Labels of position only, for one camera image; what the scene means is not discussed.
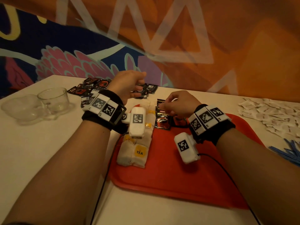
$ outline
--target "hand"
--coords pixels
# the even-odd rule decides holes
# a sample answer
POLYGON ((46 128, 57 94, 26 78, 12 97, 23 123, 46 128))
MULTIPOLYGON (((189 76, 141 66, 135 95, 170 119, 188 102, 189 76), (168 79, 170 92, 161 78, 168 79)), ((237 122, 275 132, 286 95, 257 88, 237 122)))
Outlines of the hand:
POLYGON ((171 116, 177 114, 183 118, 189 118, 201 103, 187 91, 172 92, 164 103, 158 105, 171 116))
POLYGON ((145 76, 146 72, 121 71, 111 81, 107 89, 116 93, 125 105, 128 99, 141 96, 141 93, 131 93, 131 91, 143 90, 142 86, 137 86, 136 84, 143 85, 145 76))

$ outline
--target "white table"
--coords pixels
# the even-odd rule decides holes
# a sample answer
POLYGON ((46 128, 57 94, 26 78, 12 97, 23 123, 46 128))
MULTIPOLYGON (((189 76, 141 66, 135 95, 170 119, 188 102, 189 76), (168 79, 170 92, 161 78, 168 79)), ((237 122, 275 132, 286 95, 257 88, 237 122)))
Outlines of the white table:
MULTIPOLYGON (((71 87, 84 79, 53 75, 0 100, 0 106, 8 99, 26 94, 38 94, 52 87, 71 87)), ((149 99, 166 99, 177 89, 159 87, 149 99)), ((242 97, 190 91, 199 101, 215 104, 226 113, 238 115, 237 104, 242 97)), ((56 121, 42 121, 31 126, 19 126, 15 120, 0 110, 0 222, 2 222, 13 203, 27 183, 41 167, 67 141, 81 123, 83 111, 80 97, 69 94, 75 109, 60 116, 56 121)), ((140 103, 130 99, 127 109, 140 103)), ((256 120, 245 118, 265 146, 286 147, 282 138, 265 130, 256 120)), ((104 167, 107 167, 113 145, 118 134, 112 131, 107 147, 104 167)), ((200 203, 175 200, 145 193, 122 190, 111 181, 106 184, 94 224, 130 224, 130 225, 181 225, 181 224, 256 224, 248 210, 225 209, 200 203)))

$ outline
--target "black cable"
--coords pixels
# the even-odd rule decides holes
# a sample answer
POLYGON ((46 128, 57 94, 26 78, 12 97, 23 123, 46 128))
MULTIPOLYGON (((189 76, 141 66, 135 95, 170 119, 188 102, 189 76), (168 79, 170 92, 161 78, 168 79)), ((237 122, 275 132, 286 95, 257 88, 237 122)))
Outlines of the black cable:
POLYGON ((108 166, 107 166, 107 172, 106 172, 105 177, 104 177, 104 181, 103 181, 103 184, 102 184, 102 187, 101 187, 101 191, 99 193, 99 196, 98 196, 98 199, 97 199, 97 202, 96 202, 96 206, 95 206, 95 209, 94 209, 94 212, 93 212, 93 216, 92 216, 90 225, 92 225, 92 223, 93 223, 93 220, 94 220, 94 217, 95 217, 95 214, 96 214, 96 211, 97 211, 97 207, 98 207, 98 204, 99 204, 99 201, 100 201, 100 197, 101 197, 101 194, 103 192, 104 185, 105 185, 105 182, 106 182, 106 179, 107 179, 107 176, 108 176, 108 172, 110 171, 110 165, 111 165, 112 160, 113 160, 113 154, 115 152, 115 149, 116 149, 116 147, 117 147, 117 145, 118 145, 121 137, 123 137, 126 134, 128 134, 128 132, 126 132, 126 133, 124 133, 124 134, 122 134, 122 135, 119 136, 119 138, 117 139, 117 141, 115 143, 115 146, 114 146, 114 148, 112 150, 112 155, 110 157, 110 161, 109 161, 108 166))
MULTIPOLYGON (((220 162, 218 160, 216 160, 215 158, 213 158, 212 156, 208 155, 208 154, 205 154, 205 153, 199 153, 198 154, 199 156, 201 155, 205 155, 209 158, 211 158, 212 160, 214 160, 217 164, 219 164, 219 166, 223 169, 223 171, 227 174, 227 176, 230 178, 230 180, 232 181, 232 183, 235 185, 235 187, 238 189, 236 183, 234 182, 233 178, 230 176, 230 174, 228 173, 228 171, 222 166, 222 164, 220 164, 220 162)), ((260 221, 258 220, 258 218, 256 217, 256 215, 254 214, 254 212, 252 211, 252 209, 250 208, 249 204, 248 205, 248 208, 250 210, 250 212, 252 213, 252 215, 254 216, 254 219, 256 220, 257 224, 258 225, 261 225, 260 224, 260 221)))

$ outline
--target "glass cup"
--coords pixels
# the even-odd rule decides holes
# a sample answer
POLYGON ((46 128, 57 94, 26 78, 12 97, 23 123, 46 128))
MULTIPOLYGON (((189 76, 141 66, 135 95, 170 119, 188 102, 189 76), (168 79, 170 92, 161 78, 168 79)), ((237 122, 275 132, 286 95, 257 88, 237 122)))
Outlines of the glass cup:
POLYGON ((63 87, 54 87, 40 92, 37 97, 45 108, 53 115, 61 115, 69 110, 69 98, 67 90, 63 87))
POLYGON ((4 102, 1 109, 18 121, 33 121, 45 115, 42 102, 36 95, 26 95, 4 102))

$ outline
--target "wristband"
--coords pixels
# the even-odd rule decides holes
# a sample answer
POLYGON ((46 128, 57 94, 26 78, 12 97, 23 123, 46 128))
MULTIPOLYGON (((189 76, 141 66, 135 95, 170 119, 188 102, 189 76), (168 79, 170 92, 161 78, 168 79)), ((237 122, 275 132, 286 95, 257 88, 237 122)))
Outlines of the wristband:
POLYGON ((127 130, 127 125, 121 124, 126 108, 120 97, 110 90, 101 90, 94 94, 83 110, 85 113, 82 120, 95 122, 109 130, 116 129, 117 132, 127 130))
POLYGON ((198 144, 207 140, 216 145, 226 131, 235 128, 229 117, 213 105, 199 105, 188 120, 190 131, 198 144))

